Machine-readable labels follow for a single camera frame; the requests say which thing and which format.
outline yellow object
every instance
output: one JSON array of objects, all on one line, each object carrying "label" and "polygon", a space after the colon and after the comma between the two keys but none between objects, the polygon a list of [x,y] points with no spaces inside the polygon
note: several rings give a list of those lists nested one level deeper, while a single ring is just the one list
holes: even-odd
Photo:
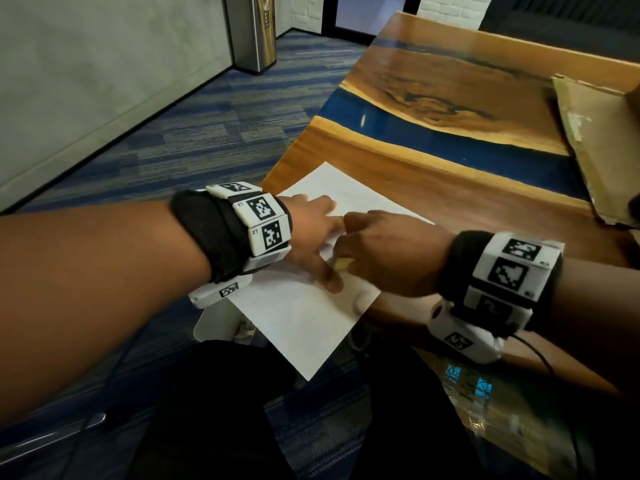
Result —
[{"label": "yellow object", "polygon": [[338,258],[333,263],[333,268],[336,271],[342,271],[343,269],[347,269],[347,266],[354,261],[355,259],[352,258]]}]

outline black cable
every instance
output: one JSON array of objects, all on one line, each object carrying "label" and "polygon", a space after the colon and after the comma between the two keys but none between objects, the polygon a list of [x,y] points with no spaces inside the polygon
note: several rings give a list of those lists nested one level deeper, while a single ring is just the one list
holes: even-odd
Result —
[{"label": "black cable", "polygon": [[[133,345],[138,341],[138,339],[140,338],[140,335],[142,335],[142,332],[146,327],[147,327],[146,325],[142,325],[142,327],[140,327],[137,330],[137,332],[133,334],[132,338],[130,339],[129,343],[125,347],[124,351],[122,352],[120,357],[118,357],[118,360],[116,361],[115,365],[109,371],[109,375],[107,376],[107,379],[104,380],[104,384],[102,385],[102,387],[100,388],[100,391],[98,392],[99,399],[103,399],[104,393],[107,391],[107,387],[109,386],[109,384],[111,384],[111,381],[116,375],[116,371],[120,368],[120,366],[124,362],[124,359],[126,359],[127,355],[129,355],[129,352],[131,352]],[[92,413],[89,412],[87,416],[84,418],[82,427],[80,427],[80,431],[78,432],[78,436],[76,437],[76,441],[74,442],[74,445],[71,448],[71,453],[69,453],[69,459],[67,460],[64,468],[62,468],[62,471],[60,472],[60,476],[59,476],[60,480],[64,480],[65,476],[67,475],[68,470],[71,467],[71,463],[73,463],[76,452],[78,451],[78,448],[80,448],[80,443],[84,438],[84,432],[86,431],[86,427],[87,425],[89,425],[89,421],[91,421],[92,416],[93,416]]]},{"label": "black cable", "polygon": [[[540,357],[540,360],[542,361],[542,363],[545,365],[545,367],[549,371],[549,374],[551,375],[551,377],[553,377],[553,379],[560,386],[562,386],[562,387],[564,386],[564,383],[557,376],[556,371],[554,371],[554,368],[551,367],[551,364],[549,363],[549,361],[545,358],[544,355],[542,355],[539,352],[539,350],[537,348],[535,348],[533,345],[528,343],[528,341],[526,341],[522,337],[519,337],[517,335],[512,335],[512,337],[514,339],[519,340],[520,342],[522,342],[524,345],[526,345],[528,348],[530,348],[531,351],[535,355]],[[567,423],[567,427],[569,428],[569,435],[571,436],[571,443],[572,443],[572,446],[573,446],[573,452],[575,453],[575,469],[576,469],[576,472],[577,472],[577,478],[583,478],[584,477],[584,475],[583,475],[584,472],[583,472],[583,467],[582,467],[582,459],[580,457],[580,450],[578,449],[578,435],[577,435],[577,432],[576,432],[575,422],[573,421],[573,414],[571,412],[571,407],[569,407],[569,405],[564,401],[564,398],[561,398],[561,402],[566,407],[565,420],[566,420],[566,423]]]}]

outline floor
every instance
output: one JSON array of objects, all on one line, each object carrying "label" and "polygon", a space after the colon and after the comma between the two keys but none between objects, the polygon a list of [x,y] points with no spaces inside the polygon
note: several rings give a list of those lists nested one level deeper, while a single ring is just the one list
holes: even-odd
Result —
[{"label": "floor", "polygon": [[396,11],[402,11],[405,0],[338,0],[335,26],[378,35]]},{"label": "floor", "polygon": [[[20,212],[168,197],[176,189],[246,180],[258,183],[306,128],[364,51],[363,46],[292,31],[278,62],[261,77],[229,71],[46,190]],[[28,418],[27,427],[71,422],[93,411],[130,418],[87,432],[65,478],[121,479],[142,436],[166,371],[193,343],[199,313],[187,299],[153,318],[105,392],[122,349]],[[60,410],[67,412],[60,416]],[[314,381],[269,407],[269,418],[300,478],[347,478],[368,423],[368,387],[347,350]],[[3,478],[59,478],[72,442],[36,455]]]}]

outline person's left arm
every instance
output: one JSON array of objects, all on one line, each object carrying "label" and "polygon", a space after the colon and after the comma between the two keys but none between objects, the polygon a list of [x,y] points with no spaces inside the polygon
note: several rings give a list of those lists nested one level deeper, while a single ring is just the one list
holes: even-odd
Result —
[{"label": "person's left arm", "polygon": [[[318,255],[341,217],[327,196],[282,198],[286,259],[329,290]],[[0,217],[0,424],[87,371],[149,318],[209,281],[209,261],[167,201]]]}]

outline glass surface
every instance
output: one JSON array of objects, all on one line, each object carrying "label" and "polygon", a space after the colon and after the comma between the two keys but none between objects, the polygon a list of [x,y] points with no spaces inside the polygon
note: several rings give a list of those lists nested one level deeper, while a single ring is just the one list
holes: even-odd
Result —
[{"label": "glass surface", "polygon": [[405,0],[338,0],[335,26],[370,35],[378,35]]}]

